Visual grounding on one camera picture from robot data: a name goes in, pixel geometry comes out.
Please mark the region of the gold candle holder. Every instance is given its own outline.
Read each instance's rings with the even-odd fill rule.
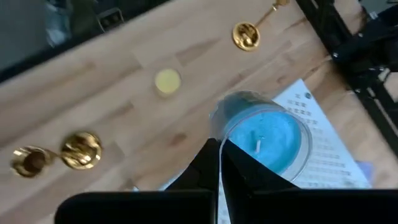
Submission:
[[[247,52],[256,50],[260,44],[260,32],[257,27],[264,22],[268,16],[278,10],[279,6],[285,6],[289,2],[290,0],[277,0],[256,25],[250,22],[240,22],[236,24],[232,30],[232,39],[235,45]]]
[[[56,157],[75,170],[93,168],[101,159],[102,146],[100,139],[88,132],[77,132],[68,136],[58,155],[47,149],[36,146],[24,146],[14,151],[11,169],[19,176],[34,178],[53,164]]]
[[[56,155],[40,147],[25,146],[14,151],[11,169],[19,176],[34,178],[53,163]]]

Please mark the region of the candle jar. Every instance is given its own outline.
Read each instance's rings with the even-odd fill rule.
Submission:
[[[293,181],[312,150],[308,126],[296,115],[253,91],[238,91],[210,114],[210,137],[229,139],[258,162]]]

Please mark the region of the wooden tabletop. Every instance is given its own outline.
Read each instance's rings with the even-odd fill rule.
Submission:
[[[0,86],[0,223],[52,223],[56,207],[85,191],[154,190],[184,169],[209,136],[215,103],[236,90],[275,95],[305,80],[355,159],[372,162],[375,187],[398,186],[398,163],[347,90],[316,33],[292,1],[259,27],[260,47],[239,50],[237,22],[256,22],[272,0],[174,0]],[[355,0],[336,1],[352,32]],[[161,98],[154,75],[176,69],[182,86]],[[16,147],[55,152],[78,130],[98,134],[92,170],[61,161],[36,179],[9,172]]]

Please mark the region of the blue wax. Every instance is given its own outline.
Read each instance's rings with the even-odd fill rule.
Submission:
[[[301,130],[291,115],[267,112],[250,117],[235,127],[229,140],[262,165],[281,174],[291,165],[301,146]],[[261,140],[256,153],[257,140]]]

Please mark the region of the small yellow candle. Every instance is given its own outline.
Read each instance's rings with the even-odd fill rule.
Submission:
[[[155,86],[161,96],[170,96],[181,86],[181,76],[174,69],[163,69],[155,77]]]

